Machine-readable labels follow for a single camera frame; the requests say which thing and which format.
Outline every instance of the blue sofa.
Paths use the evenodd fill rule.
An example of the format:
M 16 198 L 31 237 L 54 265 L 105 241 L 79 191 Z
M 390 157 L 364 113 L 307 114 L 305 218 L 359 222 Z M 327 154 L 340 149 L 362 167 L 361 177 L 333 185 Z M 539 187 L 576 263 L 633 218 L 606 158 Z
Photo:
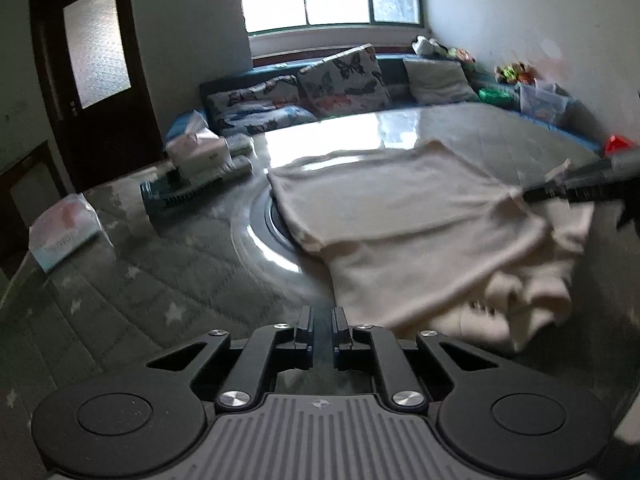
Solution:
M 387 91 L 389 92 L 389 96 L 391 97 L 391 109 L 411 108 L 419 106 L 415 99 L 412 97 L 411 92 L 409 91 L 409 78 L 406 69 L 404 68 L 404 62 L 402 61 L 405 58 L 418 59 L 419 56 L 416 56 L 415 54 L 377 54 L 376 57 L 378 58 L 378 64 L 382 72 L 382 79 L 385 83 Z M 451 62 L 459 62 L 457 59 L 448 60 L 450 60 Z M 229 90 L 247 88 L 249 86 L 263 83 L 265 81 L 268 81 L 269 79 L 281 75 L 296 75 L 302 67 L 318 61 L 320 61 L 320 58 L 277 63 L 253 68 L 251 70 L 248 70 L 247 72 L 242 72 L 237 75 L 226 76 L 215 79 L 213 81 L 204 82 L 199 87 L 202 108 L 198 111 L 206 117 L 207 123 L 212 124 L 212 117 L 210 116 L 209 110 L 206 106 L 208 95 L 214 94 L 216 92 L 225 92 Z M 467 78 L 469 79 L 469 84 L 476 91 L 482 86 L 490 86 L 487 84 L 487 79 L 485 76 L 468 74 Z M 302 88 L 302 85 L 300 84 L 298 84 L 298 91 L 301 98 L 306 97 L 305 89 Z M 517 92 L 514 92 L 513 95 L 513 107 L 514 110 L 517 110 L 518 108 Z M 165 142 L 184 133 L 184 129 L 189 120 L 189 116 L 191 115 L 191 111 L 192 110 L 190 110 L 189 112 L 185 112 L 175 119 L 174 123 L 165 136 Z M 559 130 L 558 128 L 550 126 L 549 124 L 540 123 L 539 121 L 536 122 L 538 122 L 542 126 L 547 127 L 549 130 L 556 131 L 558 134 L 571 137 L 573 140 L 588 147 L 594 152 L 597 152 L 602 148 L 596 142 L 586 140 L 583 137 L 566 132 L 564 130 Z

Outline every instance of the white pillow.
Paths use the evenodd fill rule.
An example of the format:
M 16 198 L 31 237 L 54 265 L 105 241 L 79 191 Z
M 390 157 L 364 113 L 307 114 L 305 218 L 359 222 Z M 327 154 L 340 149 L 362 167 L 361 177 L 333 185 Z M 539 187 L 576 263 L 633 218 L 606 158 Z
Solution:
M 480 98 L 466 81 L 460 63 L 431 59 L 404 59 L 409 90 L 421 105 L 445 105 Z

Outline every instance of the toy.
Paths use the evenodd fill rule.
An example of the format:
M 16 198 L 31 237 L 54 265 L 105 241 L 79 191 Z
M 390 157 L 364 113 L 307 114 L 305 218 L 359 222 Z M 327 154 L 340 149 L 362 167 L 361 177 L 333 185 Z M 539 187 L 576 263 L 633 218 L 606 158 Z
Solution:
M 418 56 L 432 56 L 435 51 L 435 47 L 424 36 L 415 38 L 411 46 Z
M 607 145 L 604 149 L 604 154 L 609 156 L 613 152 L 617 152 L 619 150 L 628 150 L 635 145 L 636 144 L 631 139 L 627 139 L 622 135 L 612 135 L 607 141 Z
M 471 57 L 469 53 L 463 48 L 450 48 L 447 52 L 449 57 L 457 57 L 460 61 L 466 63 L 475 63 L 476 59 Z
M 438 56 L 447 57 L 447 47 L 438 43 L 438 40 L 436 40 L 435 38 L 431 38 L 429 40 L 429 43 L 433 45 L 433 51 L 435 54 L 438 54 Z
M 498 83 L 516 84 L 517 82 L 533 84 L 532 68 L 524 63 L 512 63 L 505 66 L 496 66 L 494 69 L 495 80 Z

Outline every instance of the window sill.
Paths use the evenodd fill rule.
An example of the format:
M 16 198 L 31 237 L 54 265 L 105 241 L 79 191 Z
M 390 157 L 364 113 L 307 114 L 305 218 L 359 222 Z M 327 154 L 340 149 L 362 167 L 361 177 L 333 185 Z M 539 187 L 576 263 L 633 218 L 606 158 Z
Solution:
M 415 25 L 340 25 L 295 28 L 249 36 L 252 57 L 282 54 L 295 50 L 357 46 L 407 46 L 416 36 L 428 36 L 428 28 Z

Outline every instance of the round black pad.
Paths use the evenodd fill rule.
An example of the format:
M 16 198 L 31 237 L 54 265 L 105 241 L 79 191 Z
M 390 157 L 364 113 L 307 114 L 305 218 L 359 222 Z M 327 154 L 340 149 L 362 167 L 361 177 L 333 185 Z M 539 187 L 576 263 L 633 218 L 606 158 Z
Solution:
M 491 409 L 505 430 L 522 435 L 544 435 L 558 430 L 566 418 L 564 408 L 553 399 L 514 394 L 498 400 Z
M 205 423 L 200 400 L 174 372 L 143 368 L 54 392 L 34 413 L 31 433 L 47 466 L 119 478 L 176 460 Z
M 606 446 L 609 415 L 585 390 L 521 367 L 461 374 L 438 429 L 469 462 L 510 478 L 558 478 L 585 469 Z
M 107 394 L 85 402 L 78 410 L 80 426 L 96 435 L 124 435 L 149 420 L 151 406 L 129 394 Z

